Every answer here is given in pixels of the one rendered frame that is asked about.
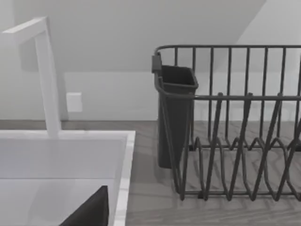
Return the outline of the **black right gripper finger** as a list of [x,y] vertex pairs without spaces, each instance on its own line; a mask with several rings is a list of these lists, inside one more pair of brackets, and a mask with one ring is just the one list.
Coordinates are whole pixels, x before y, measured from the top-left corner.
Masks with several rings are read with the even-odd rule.
[[59,226],[108,226],[108,186],[101,186]]

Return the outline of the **white sink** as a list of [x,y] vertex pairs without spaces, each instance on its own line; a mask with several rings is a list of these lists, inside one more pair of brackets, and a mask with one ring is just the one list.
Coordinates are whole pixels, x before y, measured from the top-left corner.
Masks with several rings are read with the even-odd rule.
[[136,132],[0,130],[0,226],[59,226],[101,186],[126,226]]

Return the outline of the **dark grey cutlery holder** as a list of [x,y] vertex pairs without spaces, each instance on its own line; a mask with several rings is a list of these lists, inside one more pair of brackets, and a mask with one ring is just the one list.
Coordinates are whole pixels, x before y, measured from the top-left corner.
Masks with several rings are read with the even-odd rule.
[[[156,53],[152,56],[152,72],[158,73],[158,85],[167,93],[194,95],[198,88],[197,78],[191,68],[164,65],[162,64],[160,53]],[[166,97],[165,100],[172,135],[172,145],[176,165],[178,166],[184,148],[187,117],[189,114],[188,106],[192,101],[172,97]],[[158,104],[158,166],[164,169],[171,169],[163,106],[161,103]]]

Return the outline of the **tall white tap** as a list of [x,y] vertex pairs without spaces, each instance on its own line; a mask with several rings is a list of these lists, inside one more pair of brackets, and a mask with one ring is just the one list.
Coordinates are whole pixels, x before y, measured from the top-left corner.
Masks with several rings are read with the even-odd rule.
[[48,31],[48,18],[46,16],[36,17],[0,34],[0,44],[5,47],[19,45],[30,39],[35,41],[47,134],[48,137],[56,139],[59,137],[62,127],[57,74]]

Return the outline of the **white wall socket plate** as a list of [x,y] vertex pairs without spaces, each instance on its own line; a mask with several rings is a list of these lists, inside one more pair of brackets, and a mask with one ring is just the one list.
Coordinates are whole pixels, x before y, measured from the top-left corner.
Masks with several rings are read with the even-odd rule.
[[69,113],[80,113],[83,111],[82,93],[68,92],[66,94],[67,111]]

